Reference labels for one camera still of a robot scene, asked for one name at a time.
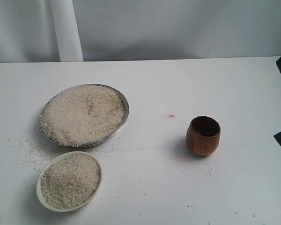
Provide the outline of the brown wooden cup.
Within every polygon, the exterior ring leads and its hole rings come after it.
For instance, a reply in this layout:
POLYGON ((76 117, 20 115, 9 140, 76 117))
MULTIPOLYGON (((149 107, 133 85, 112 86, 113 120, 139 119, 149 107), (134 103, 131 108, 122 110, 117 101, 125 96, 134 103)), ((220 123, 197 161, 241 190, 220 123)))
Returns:
POLYGON ((217 149, 220 141, 221 127, 208 116, 197 116, 192 119, 186 132, 186 145, 195 155, 207 157, 217 149))

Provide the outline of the steel plate of rice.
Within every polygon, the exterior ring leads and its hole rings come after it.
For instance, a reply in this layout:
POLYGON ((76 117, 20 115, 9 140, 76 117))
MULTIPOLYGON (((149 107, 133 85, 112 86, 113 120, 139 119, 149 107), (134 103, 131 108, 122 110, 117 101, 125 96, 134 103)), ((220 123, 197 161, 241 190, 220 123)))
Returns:
POLYGON ((126 97, 113 87, 83 84, 52 97, 40 113, 46 138, 69 148, 97 146, 113 137, 129 115, 126 97))

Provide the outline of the white bowl of rice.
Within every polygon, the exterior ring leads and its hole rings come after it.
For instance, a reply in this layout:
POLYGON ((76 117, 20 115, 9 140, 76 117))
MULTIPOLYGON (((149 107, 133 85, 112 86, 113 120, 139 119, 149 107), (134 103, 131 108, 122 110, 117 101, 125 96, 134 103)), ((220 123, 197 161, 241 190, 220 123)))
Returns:
POLYGON ((89 153, 73 151, 56 157, 41 172, 36 194, 39 202, 54 212, 73 212, 85 207, 102 181, 99 162, 89 153))

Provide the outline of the white backdrop curtain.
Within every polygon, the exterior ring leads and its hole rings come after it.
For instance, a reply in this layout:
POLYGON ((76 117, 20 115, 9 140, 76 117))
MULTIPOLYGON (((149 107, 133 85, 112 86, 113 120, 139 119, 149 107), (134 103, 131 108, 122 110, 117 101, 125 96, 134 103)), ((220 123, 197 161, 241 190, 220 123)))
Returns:
POLYGON ((0 63, 281 55, 281 0, 0 0, 0 63))

